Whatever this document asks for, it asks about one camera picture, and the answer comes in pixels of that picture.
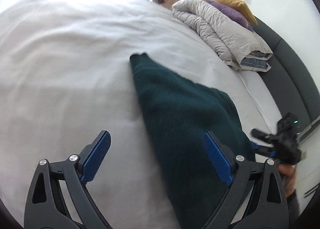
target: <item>sleeve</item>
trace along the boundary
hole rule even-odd
[[[289,226],[294,223],[294,221],[299,217],[299,202],[297,198],[296,191],[294,191],[288,198],[288,211],[289,211]]]

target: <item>gray upholstered headboard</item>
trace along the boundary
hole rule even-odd
[[[272,49],[274,56],[268,62],[271,69],[259,72],[275,100],[281,115],[292,112],[300,123],[300,141],[319,124],[320,94],[309,71],[293,49],[270,27],[256,18],[252,25]]]

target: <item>metal screw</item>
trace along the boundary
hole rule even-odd
[[[69,160],[71,160],[71,161],[76,161],[78,159],[78,156],[77,155],[71,155],[70,157],[69,157]]]
[[[236,160],[238,160],[238,161],[244,161],[244,156],[237,155],[237,156],[236,156]]]
[[[268,159],[268,160],[267,160],[267,163],[268,163],[269,165],[273,165],[275,162],[274,162],[272,159]]]
[[[41,166],[43,166],[43,165],[45,165],[45,164],[47,164],[47,160],[40,160],[40,162],[39,162],[39,164],[41,165]]]

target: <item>blue gripper pad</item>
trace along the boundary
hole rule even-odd
[[[82,153],[85,151],[90,151],[87,158],[83,162],[82,165],[82,175],[80,177],[80,181],[82,184],[86,184],[94,179],[105,155],[107,154],[110,145],[111,145],[111,136],[107,131],[102,131],[96,139],[99,139],[98,142],[96,140],[87,145],[84,150],[79,154],[80,157]]]
[[[256,144],[255,142],[252,142],[252,141],[250,141],[250,142],[251,142],[251,145],[252,145],[254,150],[259,149],[259,145],[258,144]]]
[[[230,186],[233,182],[231,164],[208,132],[202,138],[202,146],[218,173],[220,180]]]

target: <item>bed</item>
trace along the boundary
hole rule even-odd
[[[66,159],[106,129],[111,148],[87,186],[102,214],[114,228],[179,228],[148,141],[129,57],[146,51],[181,76],[226,92],[249,137],[252,128],[275,133],[281,116],[287,110],[301,110],[303,104],[301,132],[306,136],[318,124],[319,93],[298,58],[293,66],[282,60],[280,37],[273,38],[262,22],[255,30],[275,44],[273,74],[232,70],[171,11],[144,0],[24,0],[4,11],[0,15],[2,202],[23,224],[39,160]],[[300,77],[295,80],[290,74],[292,67],[303,73],[302,84]],[[292,96],[301,98],[292,107],[282,105],[275,95],[283,88],[273,89],[273,78],[281,73],[289,76],[283,87],[296,87],[281,98],[288,102]],[[304,89],[306,82],[311,94]],[[77,220],[75,211],[71,215]]]

